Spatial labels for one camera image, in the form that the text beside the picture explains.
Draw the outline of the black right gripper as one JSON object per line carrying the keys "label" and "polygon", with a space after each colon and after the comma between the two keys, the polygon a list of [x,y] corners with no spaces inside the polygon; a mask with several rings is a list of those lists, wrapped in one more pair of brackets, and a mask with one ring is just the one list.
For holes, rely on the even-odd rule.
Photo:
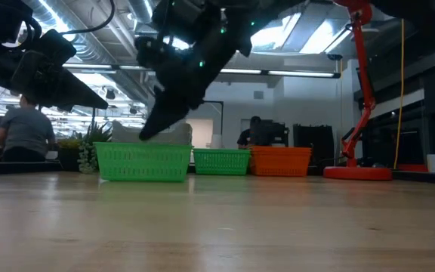
{"label": "black right gripper", "polygon": [[206,89],[263,25],[262,0],[160,0],[151,17],[157,37],[134,40],[137,62],[160,86],[139,139],[148,141],[199,107]]}

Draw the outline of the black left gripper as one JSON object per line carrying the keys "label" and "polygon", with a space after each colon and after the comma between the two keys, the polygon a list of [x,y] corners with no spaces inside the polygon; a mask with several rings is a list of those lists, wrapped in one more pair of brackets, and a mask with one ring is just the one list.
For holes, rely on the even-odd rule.
{"label": "black left gripper", "polygon": [[75,54],[72,43],[50,29],[24,51],[11,86],[43,106],[66,111],[74,106],[106,109],[108,103],[102,97],[63,68]]}

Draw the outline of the green slotted plastic basket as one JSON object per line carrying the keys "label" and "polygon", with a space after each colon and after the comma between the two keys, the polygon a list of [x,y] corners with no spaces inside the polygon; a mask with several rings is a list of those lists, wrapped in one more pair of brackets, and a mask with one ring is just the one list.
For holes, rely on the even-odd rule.
{"label": "green slotted plastic basket", "polygon": [[250,150],[193,150],[196,174],[198,175],[245,175],[250,157]]}
{"label": "green slotted plastic basket", "polygon": [[108,181],[183,182],[192,147],[176,144],[95,144],[100,177]]}

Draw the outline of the orange slotted plastic basket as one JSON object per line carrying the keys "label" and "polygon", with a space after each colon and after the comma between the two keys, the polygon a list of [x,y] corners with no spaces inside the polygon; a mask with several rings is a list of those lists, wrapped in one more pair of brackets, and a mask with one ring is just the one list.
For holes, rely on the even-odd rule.
{"label": "orange slotted plastic basket", "polygon": [[311,153],[253,153],[251,173],[257,176],[306,177]]}
{"label": "orange slotted plastic basket", "polygon": [[251,148],[253,153],[311,153],[310,147],[260,147]]}

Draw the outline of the potted green plant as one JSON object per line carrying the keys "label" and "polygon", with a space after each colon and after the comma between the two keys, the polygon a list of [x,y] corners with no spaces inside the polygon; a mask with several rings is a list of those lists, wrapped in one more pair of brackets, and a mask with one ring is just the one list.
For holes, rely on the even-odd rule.
{"label": "potted green plant", "polygon": [[108,122],[98,125],[92,122],[87,133],[75,133],[71,138],[57,141],[58,160],[67,172],[92,174],[98,170],[97,151],[94,143],[108,142],[112,129]]}

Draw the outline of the person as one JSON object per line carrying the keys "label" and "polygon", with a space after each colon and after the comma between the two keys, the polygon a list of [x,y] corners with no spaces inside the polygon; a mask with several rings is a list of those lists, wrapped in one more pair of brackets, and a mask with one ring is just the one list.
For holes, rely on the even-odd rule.
{"label": "person", "polygon": [[237,140],[238,148],[240,150],[248,149],[249,147],[251,147],[251,130],[255,125],[258,125],[260,123],[261,118],[259,116],[251,117],[249,127],[241,132]]}
{"label": "person", "polygon": [[55,144],[51,120],[36,109],[37,103],[22,95],[19,107],[8,110],[0,123],[2,162],[44,162]]}

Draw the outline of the black monitor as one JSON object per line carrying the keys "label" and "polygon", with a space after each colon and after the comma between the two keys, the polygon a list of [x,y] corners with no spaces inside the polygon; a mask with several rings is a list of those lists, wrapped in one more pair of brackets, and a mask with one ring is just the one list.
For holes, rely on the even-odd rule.
{"label": "black monitor", "polygon": [[281,144],[288,146],[289,128],[284,123],[262,122],[258,127],[258,145],[272,146]]}

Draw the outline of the black cabinet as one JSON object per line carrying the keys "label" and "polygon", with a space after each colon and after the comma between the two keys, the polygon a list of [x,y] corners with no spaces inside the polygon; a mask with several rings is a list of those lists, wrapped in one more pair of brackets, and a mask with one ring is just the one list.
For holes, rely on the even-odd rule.
{"label": "black cabinet", "polygon": [[335,142],[330,125],[293,125],[295,147],[310,147],[310,165],[325,167],[334,165]]}

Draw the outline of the red desk lamp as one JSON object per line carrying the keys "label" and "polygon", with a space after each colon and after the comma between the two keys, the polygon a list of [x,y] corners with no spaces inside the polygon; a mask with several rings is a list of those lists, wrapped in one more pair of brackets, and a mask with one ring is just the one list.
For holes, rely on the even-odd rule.
{"label": "red desk lamp", "polygon": [[345,166],[327,166],[323,170],[324,178],[357,180],[357,181],[391,181],[392,171],[389,168],[362,167],[355,157],[355,147],[360,140],[363,130],[368,124],[369,117],[375,108],[375,97],[368,71],[368,58],[364,43],[363,26],[372,19],[372,7],[369,0],[332,0],[335,4],[345,7],[350,17],[351,31],[354,35],[356,53],[359,63],[359,82],[363,95],[363,113],[356,124],[345,136],[341,143],[341,155],[347,161]]}

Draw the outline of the white plastic handled bin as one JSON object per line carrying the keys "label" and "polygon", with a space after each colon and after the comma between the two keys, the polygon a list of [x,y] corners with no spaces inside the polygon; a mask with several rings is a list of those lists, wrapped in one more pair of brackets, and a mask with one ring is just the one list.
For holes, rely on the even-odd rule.
{"label": "white plastic handled bin", "polygon": [[112,142],[115,143],[152,143],[152,144],[180,144],[180,145],[190,145],[192,142],[191,135],[189,134],[172,134],[172,133],[161,133],[157,134],[155,137],[149,140],[141,140],[139,138],[139,133],[124,131],[114,132],[112,136]]}

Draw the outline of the black aluminium table frame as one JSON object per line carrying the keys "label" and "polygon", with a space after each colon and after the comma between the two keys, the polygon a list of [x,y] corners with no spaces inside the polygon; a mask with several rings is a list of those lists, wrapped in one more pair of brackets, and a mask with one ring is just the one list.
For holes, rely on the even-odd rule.
{"label": "black aluminium table frame", "polygon": [[[62,171],[63,168],[59,162],[0,162],[0,175]],[[397,180],[435,184],[435,173],[399,170],[393,170],[392,173],[393,178]]]}

